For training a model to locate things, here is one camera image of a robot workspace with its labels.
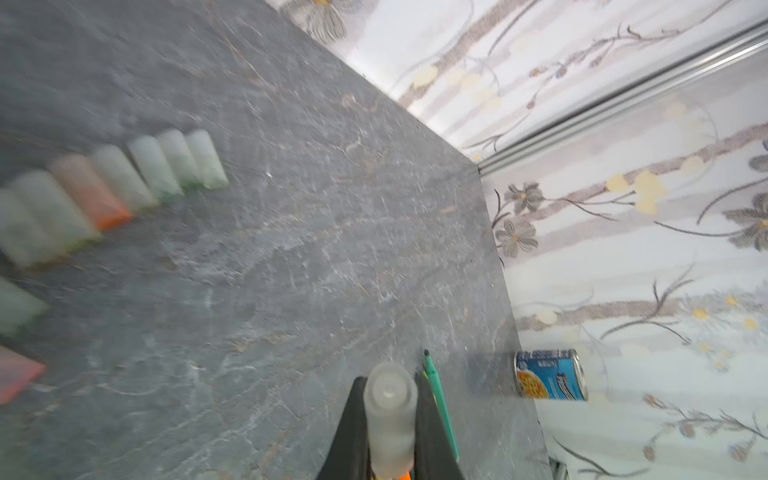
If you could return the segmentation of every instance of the blue can label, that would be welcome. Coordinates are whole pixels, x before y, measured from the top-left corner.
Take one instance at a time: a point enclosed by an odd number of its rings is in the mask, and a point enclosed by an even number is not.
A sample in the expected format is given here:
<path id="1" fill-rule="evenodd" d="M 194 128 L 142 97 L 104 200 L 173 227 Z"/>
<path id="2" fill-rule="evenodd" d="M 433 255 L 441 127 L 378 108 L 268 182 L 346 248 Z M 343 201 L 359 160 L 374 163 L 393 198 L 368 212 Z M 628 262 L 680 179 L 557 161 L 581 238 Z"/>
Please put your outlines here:
<path id="1" fill-rule="evenodd" d="M 575 351 L 533 350 L 515 356 L 518 387 L 531 399 L 581 400 L 576 376 Z"/>

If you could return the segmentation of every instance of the wall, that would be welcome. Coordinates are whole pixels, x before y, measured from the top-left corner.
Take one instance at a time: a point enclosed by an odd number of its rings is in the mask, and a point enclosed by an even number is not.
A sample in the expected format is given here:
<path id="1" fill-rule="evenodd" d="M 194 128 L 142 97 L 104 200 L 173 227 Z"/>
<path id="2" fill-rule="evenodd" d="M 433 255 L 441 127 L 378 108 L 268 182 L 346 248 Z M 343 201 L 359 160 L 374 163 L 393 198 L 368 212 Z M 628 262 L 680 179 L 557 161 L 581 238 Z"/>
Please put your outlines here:
<path id="1" fill-rule="evenodd" d="M 768 17 L 762 0 L 269 0 L 473 161 Z"/>
<path id="2" fill-rule="evenodd" d="M 523 347 L 584 364 L 589 403 L 537 400 L 577 480 L 765 476 L 767 78 L 763 51 L 483 177 Z"/>

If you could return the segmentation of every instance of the tin can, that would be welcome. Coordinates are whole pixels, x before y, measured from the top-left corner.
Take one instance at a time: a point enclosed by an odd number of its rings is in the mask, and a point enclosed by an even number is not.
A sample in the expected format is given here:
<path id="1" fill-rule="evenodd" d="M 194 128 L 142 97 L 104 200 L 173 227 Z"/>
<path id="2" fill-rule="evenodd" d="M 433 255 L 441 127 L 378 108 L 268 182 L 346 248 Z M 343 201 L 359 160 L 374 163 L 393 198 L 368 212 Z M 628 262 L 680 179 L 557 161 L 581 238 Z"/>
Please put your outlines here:
<path id="1" fill-rule="evenodd" d="M 576 350 L 532 350 L 512 357 L 515 385 L 529 399 L 586 401 L 584 370 Z"/>

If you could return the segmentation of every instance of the pen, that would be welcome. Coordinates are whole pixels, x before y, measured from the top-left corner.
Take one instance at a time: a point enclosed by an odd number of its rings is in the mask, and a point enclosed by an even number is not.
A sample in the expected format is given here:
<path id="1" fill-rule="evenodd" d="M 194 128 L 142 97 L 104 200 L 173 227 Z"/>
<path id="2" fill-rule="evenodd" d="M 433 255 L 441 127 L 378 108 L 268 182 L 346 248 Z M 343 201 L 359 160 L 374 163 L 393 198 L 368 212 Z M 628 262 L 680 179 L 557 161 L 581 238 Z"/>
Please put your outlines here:
<path id="1" fill-rule="evenodd" d="M 451 427 L 451 419 L 448 417 L 448 406 L 445 404 L 445 396 L 442 393 L 442 385 L 440 384 L 440 376 L 437 374 L 435 364 L 432 363 L 432 357 L 429 356 L 429 350 L 424 350 L 424 364 L 429 380 L 429 385 L 432 387 L 432 393 L 435 395 L 435 402 L 437 403 L 437 409 L 440 411 L 442 417 L 443 426 L 445 426 L 445 433 L 448 435 L 448 440 L 451 442 L 451 450 L 453 450 L 453 456 L 458 460 L 458 448 L 456 448 L 456 440 L 453 438 L 453 428 Z"/>

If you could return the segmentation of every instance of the small plastic container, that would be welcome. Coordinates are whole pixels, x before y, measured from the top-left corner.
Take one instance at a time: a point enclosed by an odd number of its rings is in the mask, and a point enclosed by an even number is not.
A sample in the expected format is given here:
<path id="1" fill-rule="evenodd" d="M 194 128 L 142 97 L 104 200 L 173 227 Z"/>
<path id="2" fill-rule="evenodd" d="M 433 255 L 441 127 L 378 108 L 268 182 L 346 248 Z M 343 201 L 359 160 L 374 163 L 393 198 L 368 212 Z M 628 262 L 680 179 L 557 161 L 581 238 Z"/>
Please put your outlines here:
<path id="1" fill-rule="evenodd" d="M 90 160 L 114 195 L 133 215 L 157 206 L 157 200 L 120 148 L 101 145 L 91 154 Z"/>
<path id="2" fill-rule="evenodd" d="M 0 346 L 0 405 L 10 402 L 45 371 L 45 365 Z"/>
<path id="3" fill-rule="evenodd" d="M 85 156 L 71 154 L 58 158 L 48 165 L 48 171 L 99 230 L 133 219 Z"/>
<path id="4" fill-rule="evenodd" d="M 192 156 L 184 134 L 171 128 L 157 135 L 156 138 L 181 188 L 183 190 L 201 188 L 203 178 L 200 176 L 197 162 Z"/>
<path id="5" fill-rule="evenodd" d="M 101 240 L 101 233 L 53 176 L 32 170 L 16 177 L 11 190 L 64 250 L 71 252 Z"/>
<path id="6" fill-rule="evenodd" d="M 0 276 L 0 334 L 13 335 L 48 309 L 48 304 Z"/>
<path id="7" fill-rule="evenodd" d="M 413 468 L 418 397 L 416 382 L 402 365 L 382 362 L 371 370 L 362 402 L 377 478 L 401 478 Z"/>
<path id="8" fill-rule="evenodd" d="M 230 184 L 224 167 L 221 166 L 219 154 L 216 153 L 214 141 L 205 130 L 195 130 L 187 134 L 192 155 L 197 162 L 197 169 L 203 178 L 203 184 L 208 189 L 224 188 Z"/>
<path id="9" fill-rule="evenodd" d="M 184 194 L 157 138 L 142 135 L 128 144 L 128 150 L 136 160 L 150 192 L 161 204 L 169 204 Z"/>
<path id="10" fill-rule="evenodd" d="M 64 249 L 8 188 L 0 188 L 0 250 L 19 268 L 55 262 Z"/>

